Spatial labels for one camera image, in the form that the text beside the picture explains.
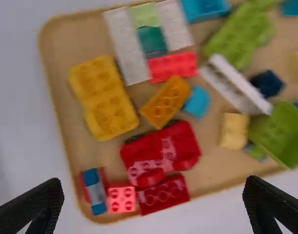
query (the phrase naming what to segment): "beige tray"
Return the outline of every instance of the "beige tray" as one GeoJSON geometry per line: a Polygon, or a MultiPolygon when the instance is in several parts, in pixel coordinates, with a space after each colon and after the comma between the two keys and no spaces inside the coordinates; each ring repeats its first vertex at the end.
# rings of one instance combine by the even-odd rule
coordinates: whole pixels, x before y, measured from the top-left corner
{"type": "MultiPolygon", "coordinates": [[[[85,217],[99,224],[109,224],[139,214],[103,214],[93,216],[88,203],[84,201],[76,175],[81,170],[105,167],[110,181],[126,181],[127,173],[119,156],[124,140],[153,129],[140,117],[137,129],[106,142],[97,142],[86,128],[83,109],[70,91],[67,78],[74,65],[93,59],[99,55],[114,55],[109,32],[101,13],[108,9],[58,16],[44,25],[39,34],[39,48],[47,74],[53,104],[60,124],[70,172],[74,181],[79,207],[85,217]]],[[[298,72],[290,63],[291,53],[298,49],[298,18],[283,18],[277,9],[269,13],[276,26],[277,36],[264,48],[255,52],[255,59],[247,74],[273,69],[289,84],[281,95],[282,99],[298,99],[298,72]]],[[[199,50],[202,43],[215,32],[223,20],[197,23],[190,27],[196,45],[186,51],[199,50]]],[[[218,192],[243,183],[248,175],[264,176],[283,170],[276,162],[268,159],[258,163],[242,151],[232,151],[217,147],[221,115],[234,112],[234,108],[202,78],[187,79],[190,84],[199,85],[210,92],[212,105],[209,114],[202,120],[178,114],[178,118],[188,120],[196,133],[203,157],[190,171],[184,172],[192,198],[218,192]]],[[[128,94],[140,108],[160,87],[148,82],[127,87],[128,94]]]]}

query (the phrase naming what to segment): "white surface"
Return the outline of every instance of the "white surface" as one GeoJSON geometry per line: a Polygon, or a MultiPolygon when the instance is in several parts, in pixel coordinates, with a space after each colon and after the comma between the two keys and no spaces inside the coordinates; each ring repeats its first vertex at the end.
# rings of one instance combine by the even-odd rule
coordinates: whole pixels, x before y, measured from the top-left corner
{"type": "Polygon", "coordinates": [[[125,84],[137,84],[150,79],[147,61],[138,40],[136,28],[130,20],[127,7],[103,13],[110,29],[125,84]]]}
{"type": "Polygon", "coordinates": [[[176,0],[159,2],[158,13],[169,51],[193,45],[185,16],[176,0]]]}
{"type": "MultiPolygon", "coordinates": [[[[77,209],[36,38],[56,14],[115,3],[122,0],[0,0],[0,205],[55,176],[65,194],[55,233],[251,234],[243,186],[112,226],[77,209]]],[[[298,171],[268,181],[298,198],[298,171]]]]}

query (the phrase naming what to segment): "orange lego brick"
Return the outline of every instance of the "orange lego brick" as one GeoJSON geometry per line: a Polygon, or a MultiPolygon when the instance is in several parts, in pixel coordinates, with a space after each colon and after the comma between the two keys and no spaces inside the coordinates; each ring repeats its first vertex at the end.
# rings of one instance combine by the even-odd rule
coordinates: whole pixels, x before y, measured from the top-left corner
{"type": "Polygon", "coordinates": [[[161,129],[190,97],[191,87],[179,76],[172,76],[157,94],[142,107],[140,113],[157,129],[161,129]]]}
{"type": "Polygon", "coordinates": [[[120,74],[112,56],[99,56],[75,66],[70,71],[69,82],[84,107],[91,98],[99,96],[110,84],[123,87],[120,74]]]}

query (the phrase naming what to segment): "light green lego brick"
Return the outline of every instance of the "light green lego brick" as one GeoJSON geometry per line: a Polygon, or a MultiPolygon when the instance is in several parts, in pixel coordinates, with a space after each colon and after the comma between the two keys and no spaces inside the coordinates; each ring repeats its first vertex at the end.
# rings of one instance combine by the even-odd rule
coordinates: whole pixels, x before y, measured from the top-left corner
{"type": "Polygon", "coordinates": [[[155,2],[132,6],[129,8],[129,11],[137,28],[144,26],[161,26],[157,12],[157,4],[155,2]]]}
{"type": "Polygon", "coordinates": [[[236,69],[243,70],[251,63],[254,50],[268,43],[274,33],[275,28],[266,14],[248,1],[210,38],[203,53],[207,57],[222,54],[236,69]]]}

